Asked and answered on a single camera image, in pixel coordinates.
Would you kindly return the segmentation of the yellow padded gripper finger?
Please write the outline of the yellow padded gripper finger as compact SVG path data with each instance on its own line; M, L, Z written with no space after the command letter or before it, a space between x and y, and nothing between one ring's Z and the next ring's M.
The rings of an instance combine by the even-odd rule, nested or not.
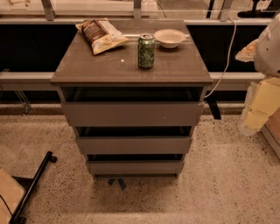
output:
M258 40L255 39L244 46L236 55L235 59L241 62L252 62L257 60L256 47Z
M280 79L276 77L252 82L248 87L239 131L244 136L258 132L280 108Z

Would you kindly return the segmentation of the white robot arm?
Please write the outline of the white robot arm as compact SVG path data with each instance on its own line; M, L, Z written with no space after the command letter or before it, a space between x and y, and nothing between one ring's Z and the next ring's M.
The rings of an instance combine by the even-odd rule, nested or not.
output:
M255 70L265 75L262 81L252 82L248 87L241 113L239 131L251 136L280 108L280 14L235 58L242 62L253 61Z

